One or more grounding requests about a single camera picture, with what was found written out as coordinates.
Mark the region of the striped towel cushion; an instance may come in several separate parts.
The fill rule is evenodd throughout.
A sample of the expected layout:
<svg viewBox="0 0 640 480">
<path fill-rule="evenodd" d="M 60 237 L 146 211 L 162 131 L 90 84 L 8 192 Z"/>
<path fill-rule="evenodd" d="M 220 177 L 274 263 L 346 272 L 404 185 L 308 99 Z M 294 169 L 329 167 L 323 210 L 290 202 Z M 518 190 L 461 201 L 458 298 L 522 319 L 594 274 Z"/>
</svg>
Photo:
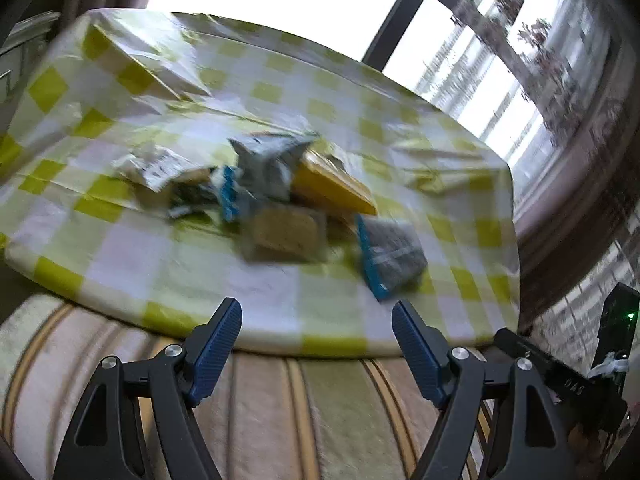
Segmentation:
<svg viewBox="0 0 640 480">
<path fill-rule="evenodd" d="M 100 359 L 155 356 L 167 339 L 49 295 L 1 325 L 1 433 L 50 478 Z M 195 410 L 226 479 L 405 479 L 438 413 L 402 359 L 303 360 L 236 352 Z"/>
</svg>

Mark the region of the brown curtain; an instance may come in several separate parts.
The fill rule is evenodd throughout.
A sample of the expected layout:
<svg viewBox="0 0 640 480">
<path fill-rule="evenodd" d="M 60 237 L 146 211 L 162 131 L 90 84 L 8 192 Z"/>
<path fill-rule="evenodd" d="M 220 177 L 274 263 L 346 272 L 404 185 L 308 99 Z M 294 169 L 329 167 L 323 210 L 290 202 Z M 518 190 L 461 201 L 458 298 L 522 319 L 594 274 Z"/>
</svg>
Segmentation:
<svg viewBox="0 0 640 480">
<path fill-rule="evenodd" d="M 574 288 L 604 255 L 639 199 L 639 0 L 588 0 L 611 42 L 583 73 L 594 95 L 516 222 L 518 328 Z"/>
</svg>

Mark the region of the dark seaweed snack packet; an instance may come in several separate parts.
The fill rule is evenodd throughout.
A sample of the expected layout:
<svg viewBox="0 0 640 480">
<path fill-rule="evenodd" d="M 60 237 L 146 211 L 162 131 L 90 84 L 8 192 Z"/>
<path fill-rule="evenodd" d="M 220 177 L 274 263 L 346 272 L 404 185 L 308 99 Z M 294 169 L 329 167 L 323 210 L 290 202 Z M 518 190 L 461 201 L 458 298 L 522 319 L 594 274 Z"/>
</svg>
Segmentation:
<svg viewBox="0 0 640 480">
<path fill-rule="evenodd" d="M 356 228 L 363 276 L 376 300 L 420 280 L 427 260 L 410 222 L 358 214 Z"/>
</svg>

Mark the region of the brown biscuit packet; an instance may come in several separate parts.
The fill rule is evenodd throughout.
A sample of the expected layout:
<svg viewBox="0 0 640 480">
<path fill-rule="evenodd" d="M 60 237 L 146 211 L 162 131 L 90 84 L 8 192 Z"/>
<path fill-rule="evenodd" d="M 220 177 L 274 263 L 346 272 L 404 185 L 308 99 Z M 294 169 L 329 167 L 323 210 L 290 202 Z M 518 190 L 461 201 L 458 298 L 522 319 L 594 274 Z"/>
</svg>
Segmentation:
<svg viewBox="0 0 640 480">
<path fill-rule="evenodd" d="M 279 203 L 243 212 L 240 247 L 248 260 L 317 262 L 326 258 L 326 215 Z"/>
</svg>

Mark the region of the white printed snack packet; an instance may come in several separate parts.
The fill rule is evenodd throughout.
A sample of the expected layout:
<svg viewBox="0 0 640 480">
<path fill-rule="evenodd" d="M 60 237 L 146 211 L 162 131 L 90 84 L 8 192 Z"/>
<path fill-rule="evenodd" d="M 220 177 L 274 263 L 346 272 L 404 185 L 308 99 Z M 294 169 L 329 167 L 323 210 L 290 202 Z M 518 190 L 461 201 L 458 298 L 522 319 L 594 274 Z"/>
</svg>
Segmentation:
<svg viewBox="0 0 640 480">
<path fill-rule="evenodd" d="M 180 185 L 202 184 L 214 167 L 183 156 L 153 142 L 143 143 L 112 162 L 116 177 L 134 189 L 134 199 L 143 209 L 166 209 Z"/>
</svg>

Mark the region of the grey blue snack bag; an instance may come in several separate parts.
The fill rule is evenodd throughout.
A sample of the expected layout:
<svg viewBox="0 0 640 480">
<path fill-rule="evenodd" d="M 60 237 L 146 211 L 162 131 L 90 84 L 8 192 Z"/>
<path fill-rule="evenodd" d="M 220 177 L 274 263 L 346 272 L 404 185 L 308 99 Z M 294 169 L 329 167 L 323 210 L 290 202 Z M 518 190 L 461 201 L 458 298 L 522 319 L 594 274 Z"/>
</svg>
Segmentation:
<svg viewBox="0 0 640 480">
<path fill-rule="evenodd" d="M 315 134 L 270 132 L 231 138 L 235 163 L 218 169 L 213 177 L 222 220 L 240 218 L 244 195 L 287 202 L 295 169 L 315 140 Z"/>
</svg>

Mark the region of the yellow snack packet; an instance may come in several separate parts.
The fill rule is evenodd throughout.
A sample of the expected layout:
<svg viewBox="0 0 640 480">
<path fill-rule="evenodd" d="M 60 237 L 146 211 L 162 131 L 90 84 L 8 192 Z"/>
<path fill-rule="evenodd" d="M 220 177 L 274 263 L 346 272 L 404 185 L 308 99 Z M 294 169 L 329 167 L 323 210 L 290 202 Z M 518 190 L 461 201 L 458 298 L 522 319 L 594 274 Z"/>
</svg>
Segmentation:
<svg viewBox="0 0 640 480">
<path fill-rule="evenodd" d="M 291 183 L 291 194 L 305 204 L 332 216 L 368 214 L 378 208 L 373 194 L 329 156 L 308 148 L 298 163 Z"/>
</svg>

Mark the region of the yellow checkered tablecloth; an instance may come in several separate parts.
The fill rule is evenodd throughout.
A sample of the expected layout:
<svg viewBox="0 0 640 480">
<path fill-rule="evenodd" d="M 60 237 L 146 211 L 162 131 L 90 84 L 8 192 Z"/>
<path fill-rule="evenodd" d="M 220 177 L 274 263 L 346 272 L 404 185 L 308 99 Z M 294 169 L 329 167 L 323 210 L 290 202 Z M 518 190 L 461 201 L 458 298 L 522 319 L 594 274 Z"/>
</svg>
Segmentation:
<svg viewBox="0 0 640 480">
<path fill-rule="evenodd" d="M 394 354 L 407 297 L 455 344 L 518 322 L 508 165 L 320 44 L 208 15 L 94 10 L 1 143 L 1 255 L 50 292 L 182 336 L 227 296 L 240 346 Z"/>
</svg>

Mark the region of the white lace curtain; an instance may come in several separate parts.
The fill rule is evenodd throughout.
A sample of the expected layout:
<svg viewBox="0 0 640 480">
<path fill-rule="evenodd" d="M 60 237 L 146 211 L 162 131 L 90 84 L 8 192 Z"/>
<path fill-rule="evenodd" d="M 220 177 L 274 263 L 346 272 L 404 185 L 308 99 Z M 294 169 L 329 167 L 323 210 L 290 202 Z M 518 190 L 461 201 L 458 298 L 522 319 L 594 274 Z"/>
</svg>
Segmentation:
<svg viewBox="0 0 640 480">
<path fill-rule="evenodd" d="M 613 34 L 597 0 L 462 0 L 416 93 L 538 178 L 596 96 Z"/>
</svg>

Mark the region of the dark window frame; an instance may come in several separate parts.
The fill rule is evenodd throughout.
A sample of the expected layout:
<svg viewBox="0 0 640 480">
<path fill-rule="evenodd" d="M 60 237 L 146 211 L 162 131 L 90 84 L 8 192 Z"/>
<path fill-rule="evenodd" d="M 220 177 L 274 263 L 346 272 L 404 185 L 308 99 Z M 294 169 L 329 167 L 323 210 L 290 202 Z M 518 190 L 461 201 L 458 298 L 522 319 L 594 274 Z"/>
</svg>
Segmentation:
<svg viewBox="0 0 640 480">
<path fill-rule="evenodd" d="M 396 0 L 361 62 L 382 72 L 424 0 Z M 462 0 L 437 0 L 453 11 Z"/>
</svg>

